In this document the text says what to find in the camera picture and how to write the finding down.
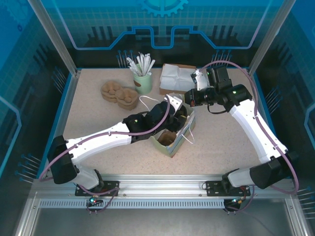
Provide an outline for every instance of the work table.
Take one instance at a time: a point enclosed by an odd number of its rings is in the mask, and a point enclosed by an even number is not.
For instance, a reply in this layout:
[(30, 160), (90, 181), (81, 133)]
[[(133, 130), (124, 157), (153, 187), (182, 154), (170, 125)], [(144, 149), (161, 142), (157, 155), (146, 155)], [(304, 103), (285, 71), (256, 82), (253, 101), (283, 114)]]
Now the work table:
[[(147, 96), (158, 100), (162, 69), (152, 69), (153, 88)], [(228, 69), (233, 85), (244, 84), (252, 93), (245, 75)], [(66, 122), (65, 139), (79, 138), (107, 129), (131, 114), (146, 111), (142, 103), (132, 111), (118, 107), (101, 96), (101, 86), (117, 81), (122, 87), (134, 88), (129, 69), (82, 69)], [(155, 101), (143, 98), (152, 108)], [(223, 107), (210, 107), (214, 112)], [(257, 154), (238, 122), (228, 113), (213, 115), (206, 106), (195, 108), (196, 126), (192, 131), (195, 144), (185, 141), (173, 158), (155, 149), (150, 140), (115, 147), (96, 154), (83, 165), (102, 174), (224, 174), (236, 168), (259, 164)]]

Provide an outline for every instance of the white cord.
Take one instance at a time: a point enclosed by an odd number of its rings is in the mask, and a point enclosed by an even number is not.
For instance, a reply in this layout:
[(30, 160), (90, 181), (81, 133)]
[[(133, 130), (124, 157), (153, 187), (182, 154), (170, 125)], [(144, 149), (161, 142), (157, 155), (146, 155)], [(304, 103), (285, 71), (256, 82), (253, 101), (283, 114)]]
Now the white cord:
[(193, 135), (192, 135), (192, 132), (191, 132), (191, 130), (190, 130), (190, 126), (191, 126), (191, 123), (189, 124), (189, 132), (190, 132), (190, 135), (192, 136), (193, 142), (189, 141), (188, 138), (186, 138), (186, 137), (184, 136), (184, 134), (182, 134), (182, 136), (183, 136), (184, 139), (186, 139), (188, 142), (190, 142), (190, 144), (195, 144), (195, 138), (194, 138)]
[(149, 107), (141, 100), (142, 97), (146, 97), (146, 98), (151, 99), (151, 100), (153, 100), (153, 101), (159, 102), (159, 100), (156, 100), (156, 99), (151, 98), (151, 97), (148, 97), (148, 96), (144, 96), (144, 95), (143, 95), (143, 96), (140, 96), (140, 97), (139, 97), (140, 102), (148, 109), (148, 111), (150, 111), (150, 109), (149, 109)]

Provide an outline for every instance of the green cup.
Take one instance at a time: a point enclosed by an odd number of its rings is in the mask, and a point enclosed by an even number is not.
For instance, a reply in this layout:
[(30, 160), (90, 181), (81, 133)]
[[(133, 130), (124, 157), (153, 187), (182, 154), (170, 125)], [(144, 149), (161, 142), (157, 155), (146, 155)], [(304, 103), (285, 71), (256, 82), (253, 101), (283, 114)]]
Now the green cup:
[(137, 76), (133, 74), (133, 82), (138, 94), (147, 94), (152, 90), (152, 75)]

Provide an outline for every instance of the white paper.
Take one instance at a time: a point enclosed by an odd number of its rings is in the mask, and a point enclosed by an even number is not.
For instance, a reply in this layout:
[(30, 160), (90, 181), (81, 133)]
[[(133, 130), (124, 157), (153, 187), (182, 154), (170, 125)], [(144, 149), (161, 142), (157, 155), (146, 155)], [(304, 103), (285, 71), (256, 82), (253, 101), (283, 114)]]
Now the white paper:
[(176, 91), (189, 91), (195, 88), (191, 74), (195, 69), (179, 68), (176, 65), (165, 64), (160, 77), (160, 88)]

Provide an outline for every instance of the cardboard box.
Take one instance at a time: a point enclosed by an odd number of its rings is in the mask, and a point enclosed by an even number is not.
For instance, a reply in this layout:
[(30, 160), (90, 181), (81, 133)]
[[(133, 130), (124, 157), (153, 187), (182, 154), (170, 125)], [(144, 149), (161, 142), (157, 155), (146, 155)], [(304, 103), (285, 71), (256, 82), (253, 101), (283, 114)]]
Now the cardboard box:
[[(187, 121), (184, 127), (179, 132), (177, 132), (177, 135), (176, 133), (172, 133), (168, 130), (162, 130), (159, 133), (150, 137), (150, 140), (153, 143), (153, 145), (156, 147), (156, 149), (162, 152), (164, 155), (169, 156), (171, 158), (173, 158), (173, 156), (179, 150), (183, 142), (186, 141), (186, 139), (183, 138), (182, 134), (188, 140), (192, 141), (192, 138), (189, 132), (189, 127), (190, 127), (190, 130), (192, 131), (196, 124), (196, 117), (195, 117), (194, 109), (187, 104), (183, 104), (183, 106), (186, 107), (187, 114), (189, 117), (187, 118)], [(159, 141), (168, 142), (168, 144), (171, 141), (173, 142), (167, 146), (164, 146)]]
[[(176, 65), (179, 68), (196, 69), (196, 66), (193, 66), (193, 65), (180, 65), (180, 64), (169, 64), (169, 65)], [(187, 91), (177, 91), (177, 90), (168, 90), (168, 89), (159, 88), (159, 93), (161, 95), (166, 95), (166, 94), (170, 94), (170, 93), (184, 94), (185, 92), (187, 92)]]

